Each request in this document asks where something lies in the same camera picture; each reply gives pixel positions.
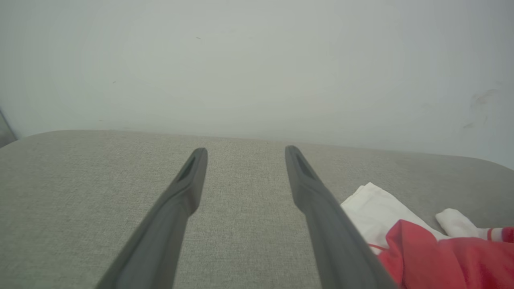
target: clothing pile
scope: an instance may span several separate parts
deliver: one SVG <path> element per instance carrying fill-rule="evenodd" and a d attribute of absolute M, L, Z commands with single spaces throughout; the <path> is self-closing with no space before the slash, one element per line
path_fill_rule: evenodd
<path fill-rule="evenodd" d="M 402 288 L 514 288 L 514 227 L 475 227 L 459 211 L 428 226 L 397 198 L 368 183 L 341 207 Z"/>

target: gray fabric surface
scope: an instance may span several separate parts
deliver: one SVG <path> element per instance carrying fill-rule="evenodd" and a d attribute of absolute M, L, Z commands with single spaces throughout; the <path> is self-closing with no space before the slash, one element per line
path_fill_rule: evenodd
<path fill-rule="evenodd" d="M 93 288 L 193 149 L 209 166 L 175 288 L 320 288 L 284 163 L 288 143 L 59 131 L 0 149 L 0 287 Z M 434 228 L 460 210 L 513 225 L 514 171 L 488 161 L 297 144 L 339 201 L 367 182 Z"/>

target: white cloth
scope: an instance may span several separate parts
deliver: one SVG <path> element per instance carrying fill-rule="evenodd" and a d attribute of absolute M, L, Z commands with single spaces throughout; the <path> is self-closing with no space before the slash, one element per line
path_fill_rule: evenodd
<path fill-rule="evenodd" d="M 478 237 L 488 239 L 488 229 L 479 229 L 455 209 L 446 209 L 435 217 L 448 235 L 431 228 L 421 218 L 416 216 L 402 202 L 383 189 L 368 183 L 360 186 L 357 191 L 347 198 L 341 208 L 375 254 L 388 249 L 386 242 L 387 232 L 399 220 L 406 220 L 417 224 L 429 232 L 439 241 L 457 237 Z M 501 228 L 489 232 L 490 240 L 501 240 Z"/>

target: red stripe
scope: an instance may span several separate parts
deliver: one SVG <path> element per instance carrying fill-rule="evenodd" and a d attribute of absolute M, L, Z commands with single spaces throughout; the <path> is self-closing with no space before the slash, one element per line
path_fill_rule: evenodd
<path fill-rule="evenodd" d="M 380 250 L 382 250 L 382 251 L 387 250 L 386 248 L 384 248 L 384 247 L 380 247 L 380 246 L 377 246 L 377 245 L 373 245 L 373 244 L 368 244 L 368 245 L 369 245 L 370 247 L 377 248 L 377 249 L 380 249 Z"/>
<path fill-rule="evenodd" d="M 490 228 L 489 230 L 487 230 L 487 240 L 488 240 L 488 241 L 491 241 L 491 232 L 492 232 L 492 228 Z"/>

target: red cloth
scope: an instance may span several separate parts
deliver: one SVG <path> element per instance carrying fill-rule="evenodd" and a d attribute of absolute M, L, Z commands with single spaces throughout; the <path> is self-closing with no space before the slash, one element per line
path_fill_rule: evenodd
<path fill-rule="evenodd" d="M 504 228 L 502 236 L 512 240 L 514 228 Z M 389 249 L 378 258 L 401 288 L 514 288 L 514 243 L 480 238 L 438 242 L 405 220 L 386 239 Z"/>

